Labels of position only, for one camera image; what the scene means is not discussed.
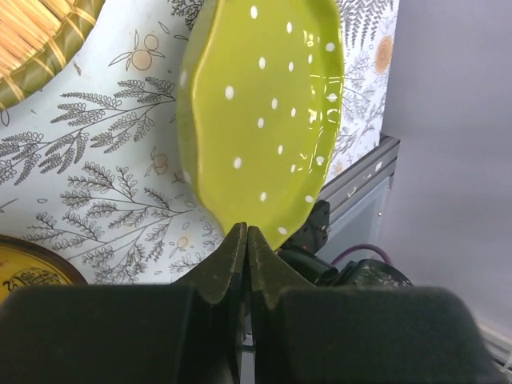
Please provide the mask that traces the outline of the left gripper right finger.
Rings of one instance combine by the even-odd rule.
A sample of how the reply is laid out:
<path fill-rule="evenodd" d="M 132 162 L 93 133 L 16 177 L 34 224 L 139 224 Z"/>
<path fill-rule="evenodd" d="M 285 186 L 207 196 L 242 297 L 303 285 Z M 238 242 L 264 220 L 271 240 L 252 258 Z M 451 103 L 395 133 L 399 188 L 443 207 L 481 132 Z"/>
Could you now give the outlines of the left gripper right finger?
<path fill-rule="evenodd" d="M 247 232 L 258 383 L 503 383 L 465 303 L 435 287 L 321 288 Z"/>

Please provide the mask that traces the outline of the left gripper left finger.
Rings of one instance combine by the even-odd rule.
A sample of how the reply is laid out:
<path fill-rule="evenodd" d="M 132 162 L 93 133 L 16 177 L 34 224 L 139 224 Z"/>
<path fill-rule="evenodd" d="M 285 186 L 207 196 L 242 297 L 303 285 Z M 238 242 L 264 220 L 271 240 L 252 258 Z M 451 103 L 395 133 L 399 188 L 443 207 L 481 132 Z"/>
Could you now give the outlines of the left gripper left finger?
<path fill-rule="evenodd" d="M 237 383 L 248 226 L 165 285 L 27 286 L 1 306 L 4 383 Z"/>

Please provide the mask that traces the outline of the green polka dot plate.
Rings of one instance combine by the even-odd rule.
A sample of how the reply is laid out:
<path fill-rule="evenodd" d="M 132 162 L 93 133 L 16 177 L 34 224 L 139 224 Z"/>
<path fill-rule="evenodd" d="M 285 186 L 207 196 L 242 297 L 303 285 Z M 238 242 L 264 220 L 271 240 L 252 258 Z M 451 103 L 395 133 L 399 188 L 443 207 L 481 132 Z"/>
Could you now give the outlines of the green polka dot plate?
<path fill-rule="evenodd" d="M 333 1 L 206 1 L 179 73 L 185 180 L 224 232 L 273 249 L 304 224 L 342 120 L 342 25 Z"/>

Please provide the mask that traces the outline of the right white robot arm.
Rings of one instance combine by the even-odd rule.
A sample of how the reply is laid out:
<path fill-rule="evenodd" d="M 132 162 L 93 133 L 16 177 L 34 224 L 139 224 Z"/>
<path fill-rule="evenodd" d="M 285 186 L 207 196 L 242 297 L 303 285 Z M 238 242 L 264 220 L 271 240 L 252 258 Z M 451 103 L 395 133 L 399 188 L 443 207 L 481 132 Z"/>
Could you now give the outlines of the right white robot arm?
<path fill-rule="evenodd" d="M 276 251 L 283 261 L 315 286 L 410 287 L 379 246 L 360 243 L 342 246 L 330 238 L 330 204 L 319 200 L 305 223 Z"/>

